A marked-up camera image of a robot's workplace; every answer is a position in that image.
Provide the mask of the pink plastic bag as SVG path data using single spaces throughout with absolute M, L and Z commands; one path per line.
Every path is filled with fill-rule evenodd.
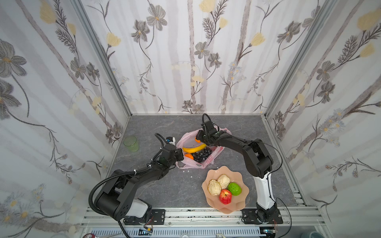
M 197 143 L 195 141 L 195 137 L 200 129 L 185 133 L 182 138 L 177 143 L 176 147 L 179 149 L 183 149 L 183 147 L 193 147 L 197 146 L 201 143 Z M 184 156 L 184 159 L 182 161 L 183 166 L 180 166 L 179 162 L 176 163 L 176 166 L 180 169 L 205 169 L 209 164 L 213 164 L 215 162 L 215 159 L 222 153 L 222 151 L 225 149 L 223 146 L 207 146 L 212 150 L 212 154 L 203 162 L 198 163 L 194 160 L 191 160 Z

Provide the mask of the red fake strawberry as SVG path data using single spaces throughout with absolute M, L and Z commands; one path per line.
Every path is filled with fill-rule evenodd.
M 227 205 L 232 202 L 232 194 L 229 190 L 223 189 L 220 192 L 219 200 L 222 204 Z

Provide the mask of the green fake lime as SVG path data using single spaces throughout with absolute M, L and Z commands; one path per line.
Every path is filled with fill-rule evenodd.
M 231 192 L 233 196 L 238 196 L 242 193 L 242 188 L 235 182 L 229 183 L 227 189 Z

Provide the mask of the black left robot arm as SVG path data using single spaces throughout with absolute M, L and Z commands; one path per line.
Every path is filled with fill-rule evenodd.
M 88 204 L 94 212 L 118 222 L 126 217 L 150 219 L 152 207 L 136 198 L 138 189 L 151 181 L 162 179 L 175 167 L 176 162 L 184 159 L 183 151 L 176 147 L 174 137 L 164 138 L 158 133 L 155 137 L 159 139 L 161 147 L 145 168 L 129 172 L 115 170 L 91 190 Z

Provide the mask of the peach scalloped plate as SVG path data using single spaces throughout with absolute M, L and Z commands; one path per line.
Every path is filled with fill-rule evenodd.
M 231 171 L 226 166 L 209 170 L 202 189 L 208 205 L 224 214 L 246 207 L 249 188 L 244 184 L 241 173 Z

